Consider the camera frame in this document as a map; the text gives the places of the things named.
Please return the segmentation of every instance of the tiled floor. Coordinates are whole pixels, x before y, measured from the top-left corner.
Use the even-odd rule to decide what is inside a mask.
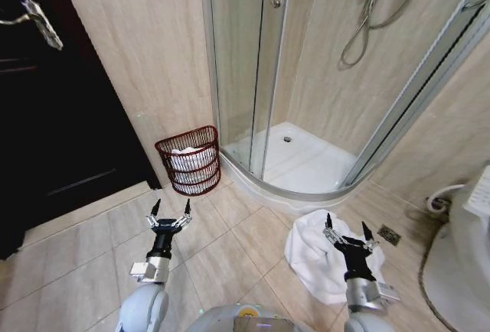
[[[26,246],[0,265],[0,331],[113,331],[123,300],[137,286],[128,271],[142,261],[153,235],[144,216],[157,197],[159,216],[183,212],[186,198],[171,187]],[[343,331],[343,304],[314,299],[283,258],[290,215],[261,206],[224,176],[207,196],[191,199],[194,220],[175,237],[162,331],[182,331],[200,309],[235,302],[262,304],[317,331]],[[361,220],[401,234],[382,241],[382,271],[403,304],[390,309],[396,331],[445,331],[423,300],[417,271],[436,224],[372,183],[336,211],[357,233]]]

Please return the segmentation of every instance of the dark wooden door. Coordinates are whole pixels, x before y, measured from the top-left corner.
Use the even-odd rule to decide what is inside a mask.
[[[22,1],[0,0],[0,19],[25,13]],[[71,1],[34,1],[61,51],[33,21],[0,25],[2,164],[22,229],[140,181],[159,187]]]

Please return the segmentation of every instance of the white pipe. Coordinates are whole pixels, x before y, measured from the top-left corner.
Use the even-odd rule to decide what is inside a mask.
[[[440,214],[447,210],[444,206],[442,206],[440,209],[435,209],[432,205],[433,201],[439,197],[441,194],[444,194],[445,192],[450,192],[451,190],[456,190],[456,189],[461,189],[465,185],[464,184],[455,184],[455,185],[449,185],[448,187],[441,188],[439,190],[436,190],[434,193],[432,193],[426,200],[426,207],[429,212]]]

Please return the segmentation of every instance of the red wire basket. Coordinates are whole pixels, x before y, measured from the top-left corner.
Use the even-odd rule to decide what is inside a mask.
[[[171,185],[186,196],[205,194],[221,179],[217,129],[206,125],[155,143]],[[172,153],[173,150],[188,151]]]

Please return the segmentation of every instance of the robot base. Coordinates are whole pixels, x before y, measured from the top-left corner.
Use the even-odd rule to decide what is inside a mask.
[[[259,305],[235,304],[212,308],[202,314],[189,332],[314,332],[304,324],[262,309]]]

